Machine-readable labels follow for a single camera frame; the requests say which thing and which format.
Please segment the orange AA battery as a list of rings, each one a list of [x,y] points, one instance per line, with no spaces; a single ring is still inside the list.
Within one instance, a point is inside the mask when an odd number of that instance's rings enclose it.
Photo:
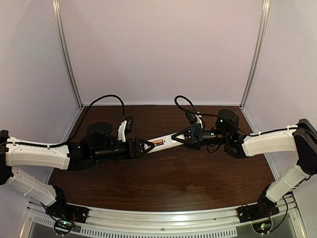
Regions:
[[[164,140],[163,140],[163,139],[160,139],[160,140],[153,141],[153,144],[154,144],[155,146],[163,145],[163,144],[164,144]]]

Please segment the white remote control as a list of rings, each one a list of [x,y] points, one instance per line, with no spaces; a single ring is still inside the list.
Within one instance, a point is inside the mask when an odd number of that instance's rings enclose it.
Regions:
[[[173,140],[172,135],[174,133],[148,140],[148,142],[153,143],[155,146],[148,154],[183,145],[183,143]]]

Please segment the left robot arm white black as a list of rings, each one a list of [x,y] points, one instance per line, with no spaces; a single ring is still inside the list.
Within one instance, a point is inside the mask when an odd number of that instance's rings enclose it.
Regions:
[[[0,183],[11,185],[49,209],[65,209],[68,204],[61,188],[47,185],[18,168],[19,165],[51,167],[60,170],[82,171],[108,160],[136,159],[154,149],[152,142],[141,138],[126,138],[128,122],[121,123],[118,136],[112,126],[97,122],[88,126],[80,142],[39,144],[10,137],[0,132]]]

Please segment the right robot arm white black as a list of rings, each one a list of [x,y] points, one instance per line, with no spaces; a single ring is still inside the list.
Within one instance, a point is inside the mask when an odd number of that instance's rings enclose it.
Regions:
[[[284,195],[317,173],[317,131],[307,119],[282,129],[242,135],[238,133],[239,117],[231,110],[220,110],[210,130],[203,129],[194,119],[196,112],[187,112],[186,116],[191,126],[171,138],[191,149],[204,145],[223,146],[225,152],[236,159],[273,152],[297,152],[297,162],[260,195],[258,204],[264,208],[274,207]]]

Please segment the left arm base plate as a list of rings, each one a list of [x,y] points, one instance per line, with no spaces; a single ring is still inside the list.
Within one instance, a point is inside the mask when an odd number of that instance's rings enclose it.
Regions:
[[[86,223],[89,211],[87,207],[71,205],[65,202],[55,202],[46,208],[48,215],[83,224]]]

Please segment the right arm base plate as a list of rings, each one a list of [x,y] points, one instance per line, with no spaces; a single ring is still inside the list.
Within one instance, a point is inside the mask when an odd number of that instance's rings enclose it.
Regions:
[[[260,202],[242,205],[236,209],[240,223],[268,218],[279,213],[276,203]]]

